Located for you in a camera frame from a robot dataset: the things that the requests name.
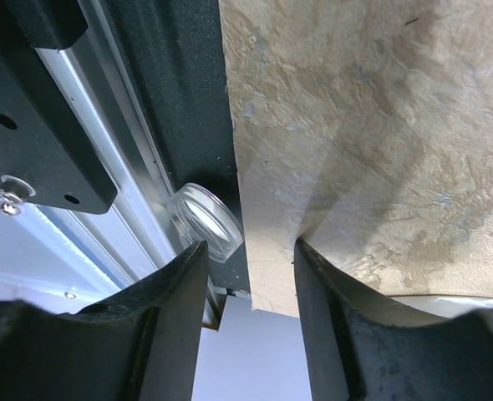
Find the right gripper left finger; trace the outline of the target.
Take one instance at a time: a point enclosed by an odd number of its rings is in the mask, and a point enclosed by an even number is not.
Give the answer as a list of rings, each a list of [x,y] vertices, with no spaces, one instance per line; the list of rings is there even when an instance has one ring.
[[[75,314],[0,302],[0,400],[188,400],[208,246]]]

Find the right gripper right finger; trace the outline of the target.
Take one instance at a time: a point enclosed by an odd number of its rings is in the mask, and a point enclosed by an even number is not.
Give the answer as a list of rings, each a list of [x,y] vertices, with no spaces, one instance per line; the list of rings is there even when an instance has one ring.
[[[493,309],[445,318],[375,291],[305,241],[294,276],[315,400],[493,400]]]

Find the clear jar lid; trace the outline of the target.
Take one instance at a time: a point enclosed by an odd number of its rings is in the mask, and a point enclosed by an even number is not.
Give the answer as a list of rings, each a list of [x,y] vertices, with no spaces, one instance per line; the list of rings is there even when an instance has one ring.
[[[224,264],[244,242],[239,220],[207,188],[187,183],[166,203],[165,209],[184,246],[206,241],[209,257]]]

